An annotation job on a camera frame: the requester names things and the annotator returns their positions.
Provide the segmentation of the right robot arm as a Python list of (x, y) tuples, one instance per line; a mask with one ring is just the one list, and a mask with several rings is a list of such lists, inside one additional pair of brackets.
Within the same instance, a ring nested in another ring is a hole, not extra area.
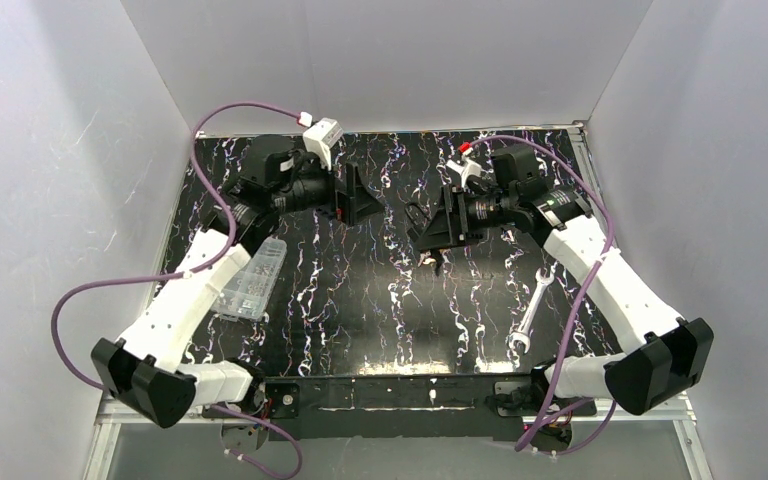
[(543, 362), (530, 372), (538, 400), (604, 398), (633, 415), (697, 384), (714, 332), (702, 318), (685, 319), (661, 300), (607, 239), (590, 204), (575, 190), (552, 187), (526, 144), (493, 152), (495, 179), (486, 182), (465, 144), (447, 166), (456, 179), (445, 185), (432, 214), (411, 218), (413, 246), (442, 261), (442, 253), (481, 242), (488, 229), (513, 227), (531, 238), (586, 290), (608, 321), (620, 352)]

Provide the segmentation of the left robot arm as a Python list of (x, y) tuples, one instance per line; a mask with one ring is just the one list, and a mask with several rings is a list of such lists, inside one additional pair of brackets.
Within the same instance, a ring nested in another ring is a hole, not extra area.
[(277, 229), (282, 215), (314, 210), (353, 226), (383, 212), (358, 167), (336, 174), (311, 142), (281, 135), (254, 137), (220, 194), (231, 213), (216, 207), (195, 234), (178, 277), (165, 283), (144, 313), (116, 340), (91, 352), (104, 388), (161, 428), (196, 406), (237, 404), (253, 413), (263, 404), (263, 373), (244, 361), (182, 362), (193, 334), (226, 285)]

